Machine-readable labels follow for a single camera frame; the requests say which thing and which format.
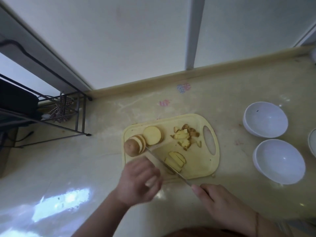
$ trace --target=yellow cutting board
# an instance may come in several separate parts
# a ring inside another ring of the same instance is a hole
[[[173,127],[177,126],[181,128],[184,124],[188,124],[190,127],[196,129],[197,132],[200,133],[199,137],[194,137],[196,140],[201,140],[202,146],[199,148],[196,143],[192,144],[187,151],[185,151],[180,145],[177,144],[177,140],[172,139],[170,135],[173,135]],[[133,135],[142,134],[144,129],[147,126],[157,126],[164,133],[164,140],[154,146],[149,146],[149,148],[162,160],[168,157],[168,153],[170,151],[177,151],[182,154],[186,159],[186,164],[182,168],[181,174],[186,179],[193,179],[198,177],[203,177],[207,175],[211,175],[214,173],[219,164],[219,144],[216,137],[216,134],[211,127],[211,125],[207,122],[207,120],[197,114],[186,114],[182,116],[176,116],[167,119],[149,121],[145,123],[139,123],[130,125],[127,127],[122,134],[122,160],[123,166],[137,157],[130,157],[124,151],[123,145],[124,142]],[[211,134],[215,143],[215,155],[212,155],[205,143],[204,135],[203,135],[203,127],[206,126],[211,131]],[[171,175],[168,173],[167,168],[163,166],[157,159],[155,159],[148,152],[144,152],[141,155],[146,155],[148,159],[150,159],[156,167],[158,167],[161,171],[161,174],[164,178],[164,181],[172,181],[178,179],[177,175]]]

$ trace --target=kitchen knife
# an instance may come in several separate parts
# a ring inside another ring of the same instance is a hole
[[[152,154],[153,157],[155,157],[157,160],[159,160],[160,163],[162,163],[168,170],[170,170],[172,173],[177,174],[188,186],[191,186],[191,184],[176,170],[168,166],[166,163],[164,163],[156,154],[154,154],[148,147],[146,147],[147,151]]]

